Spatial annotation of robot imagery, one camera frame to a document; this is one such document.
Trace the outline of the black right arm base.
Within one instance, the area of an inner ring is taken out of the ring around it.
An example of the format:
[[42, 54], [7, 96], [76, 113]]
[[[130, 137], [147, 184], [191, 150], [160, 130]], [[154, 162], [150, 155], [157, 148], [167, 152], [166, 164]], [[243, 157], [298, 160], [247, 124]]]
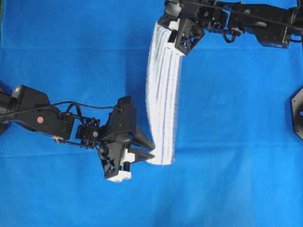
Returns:
[[303, 139], [303, 88], [298, 90], [291, 99], [292, 124], [294, 133]]

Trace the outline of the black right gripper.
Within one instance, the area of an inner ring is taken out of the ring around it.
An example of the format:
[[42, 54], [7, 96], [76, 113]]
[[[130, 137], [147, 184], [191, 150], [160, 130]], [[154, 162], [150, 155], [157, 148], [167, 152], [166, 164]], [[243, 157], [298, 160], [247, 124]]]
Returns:
[[159, 26], [171, 31], [168, 48], [177, 55], [188, 55], [205, 35], [197, 23], [181, 18], [185, 3], [186, 0], [166, 0], [164, 14], [157, 21]]

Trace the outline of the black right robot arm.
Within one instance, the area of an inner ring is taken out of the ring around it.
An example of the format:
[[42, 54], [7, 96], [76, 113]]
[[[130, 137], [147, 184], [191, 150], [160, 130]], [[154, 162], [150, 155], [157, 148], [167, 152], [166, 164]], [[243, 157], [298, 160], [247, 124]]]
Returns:
[[171, 31], [168, 42], [188, 55], [205, 31], [221, 34], [231, 44], [243, 33], [255, 35], [264, 47], [287, 49], [292, 36], [303, 35], [303, 6], [283, 9], [268, 4], [219, 0], [167, 0], [157, 21]]

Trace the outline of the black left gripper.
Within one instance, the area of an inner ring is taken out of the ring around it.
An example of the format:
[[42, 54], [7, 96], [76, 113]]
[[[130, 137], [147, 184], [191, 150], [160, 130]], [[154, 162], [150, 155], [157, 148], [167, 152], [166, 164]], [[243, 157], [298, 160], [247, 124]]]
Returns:
[[114, 142], [104, 143], [98, 151], [104, 170], [104, 178], [112, 182], [122, 182], [132, 177], [130, 164], [146, 161], [155, 156], [141, 149], [130, 148], [136, 145], [154, 150], [154, 143], [145, 135], [137, 123], [130, 124], [129, 133], [118, 133]]

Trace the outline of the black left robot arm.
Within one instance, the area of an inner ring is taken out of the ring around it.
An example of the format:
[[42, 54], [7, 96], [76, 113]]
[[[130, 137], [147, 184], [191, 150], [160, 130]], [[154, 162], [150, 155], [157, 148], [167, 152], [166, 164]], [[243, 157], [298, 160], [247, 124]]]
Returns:
[[137, 110], [130, 96], [122, 97], [105, 125], [94, 117], [85, 117], [83, 104], [67, 101], [62, 112], [50, 104], [47, 94], [20, 85], [11, 95], [0, 91], [0, 131], [15, 122], [28, 131], [42, 133], [60, 144], [96, 149], [104, 171], [104, 178], [112, 182], [130, 179], [131, 164], [147, 161], [155, 145], [137, 124]]

